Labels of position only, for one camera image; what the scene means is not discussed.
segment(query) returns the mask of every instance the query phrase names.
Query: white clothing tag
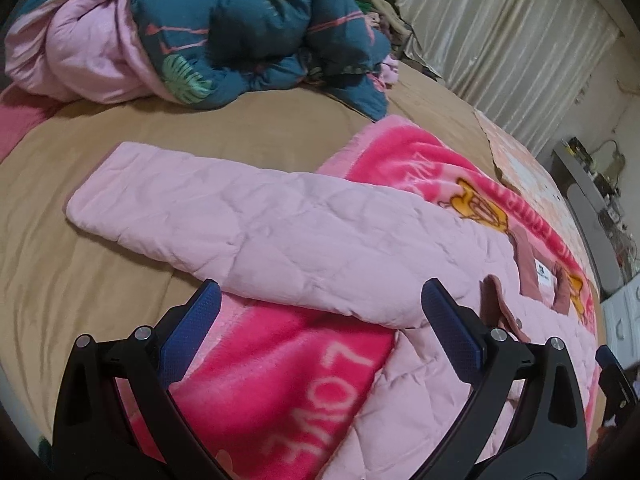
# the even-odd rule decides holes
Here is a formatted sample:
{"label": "white clothing tag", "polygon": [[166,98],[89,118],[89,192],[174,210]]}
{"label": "white clothing tag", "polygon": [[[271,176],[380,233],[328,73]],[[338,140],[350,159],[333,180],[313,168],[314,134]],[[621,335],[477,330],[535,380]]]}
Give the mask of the white clothing tag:
{"label": "white clothing tag", "polygon": [[554,280],[551,271],[547,269],[543,264],[536,260],[536,272],[538,273],[538,285],[549,286],[553,288]]}

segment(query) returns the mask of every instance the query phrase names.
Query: white drawer cabinet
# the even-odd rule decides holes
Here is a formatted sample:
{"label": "white drawer cabinet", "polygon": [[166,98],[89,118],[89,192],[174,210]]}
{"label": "white drawer cabinet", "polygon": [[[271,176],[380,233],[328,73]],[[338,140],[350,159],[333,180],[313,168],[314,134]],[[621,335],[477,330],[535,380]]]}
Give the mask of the white drawer cabinet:
{"label": "white drawer cabinet", "polygon": [[623,368],[640,361],[640,274],[602,303],[607,344]]}

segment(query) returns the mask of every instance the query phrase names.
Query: wall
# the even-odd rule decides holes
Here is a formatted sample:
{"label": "wall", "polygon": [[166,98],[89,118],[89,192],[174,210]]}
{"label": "wall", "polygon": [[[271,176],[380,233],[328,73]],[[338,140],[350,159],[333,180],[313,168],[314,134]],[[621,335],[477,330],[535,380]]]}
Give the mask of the wall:
{"label": "wall", "polygon": [[617,79],[632,88],[640,84],[640,63],[632,57],[624,38],[619,38],[602,57],[552,140],[538,155],[543,166],[548,169],[551,152],[560,139],[578,137],[587,150],[592,151],[613,135],[632,99],[620,91]]}
{"label": "wall", "polygon": [[640,97],[632,98],[614,138],[626,157],[626,167],[618,183],[622,194],[620,203],[629,231],[640,244]]}

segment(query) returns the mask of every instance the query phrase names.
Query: mattress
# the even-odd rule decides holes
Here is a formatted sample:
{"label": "mattress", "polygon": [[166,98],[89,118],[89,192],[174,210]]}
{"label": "mattress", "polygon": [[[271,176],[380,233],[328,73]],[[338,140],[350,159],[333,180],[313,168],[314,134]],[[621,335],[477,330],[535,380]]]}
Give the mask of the mattress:
{"label": "mattress", "polygon": [[[389,113],[434,133],[495,177],[471,106],[401,65]],[[79,232],[66,222],[69,192],[116,143],[135,140],[262,168],[315,171],[370,121],[315,91],[245,94],[195,112],[148,98],[77,102],[31,130],[0,164],[0,363],[48,439],[75,338],[129,335],[187,300],[198,283],[165,264]]]}

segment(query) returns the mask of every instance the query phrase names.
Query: curtain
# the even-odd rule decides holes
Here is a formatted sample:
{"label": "curtain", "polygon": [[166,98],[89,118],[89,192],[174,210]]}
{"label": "curtain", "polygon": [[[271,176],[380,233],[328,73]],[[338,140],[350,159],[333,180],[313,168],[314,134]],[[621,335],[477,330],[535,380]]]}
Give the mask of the curtain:
{"label": "curtain", "polygon": [[399,0],[420,61],[534,155],[620,31],[596,0]]}

